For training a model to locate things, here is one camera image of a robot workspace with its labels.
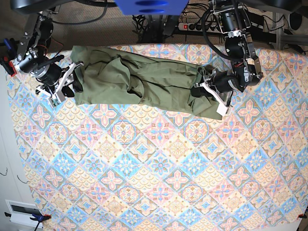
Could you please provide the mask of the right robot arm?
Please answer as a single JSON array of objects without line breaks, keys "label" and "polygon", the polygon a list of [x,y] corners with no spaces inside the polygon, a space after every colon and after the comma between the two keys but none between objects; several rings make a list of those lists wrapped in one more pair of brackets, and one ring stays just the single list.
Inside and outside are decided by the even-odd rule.
[{"label": "right robot arm", "polygon": [[47,57],[53,32],[53,14],[56,11],[45,10],[29,16],[18,45],[15,67],[18,72],[34,77],[39,82],[36,94],[47,96],[49,104],[56,107],[67,98],[74,97],[76,92],[83,92],[75,72],[83,62],[61,68],[57,63],[64,58],[63,55],[58,54],[51,59]]}]

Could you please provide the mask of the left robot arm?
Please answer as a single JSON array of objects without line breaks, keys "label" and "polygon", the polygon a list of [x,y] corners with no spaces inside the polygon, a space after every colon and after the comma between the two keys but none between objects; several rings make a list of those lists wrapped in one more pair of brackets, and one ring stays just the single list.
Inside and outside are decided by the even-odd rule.
[{"label": "left robot arm", "polygon": [[[219,31],[225,36],[225,51],[213,45],[207,35],[212,16]],[[251,23],[244,5],[234,0],[212,0],[201,18],[203,36],[209,47],[221,58],[229,60],[231,69],[220,72],[199,67],[201,78],[191,89],[194,97],[210,96],[218,102],[217,113],[225,116],[229,112],[233,92],[243,92],[248,86],[257,85],[263,78],[261,65],[255,52],[250,33]]]}]

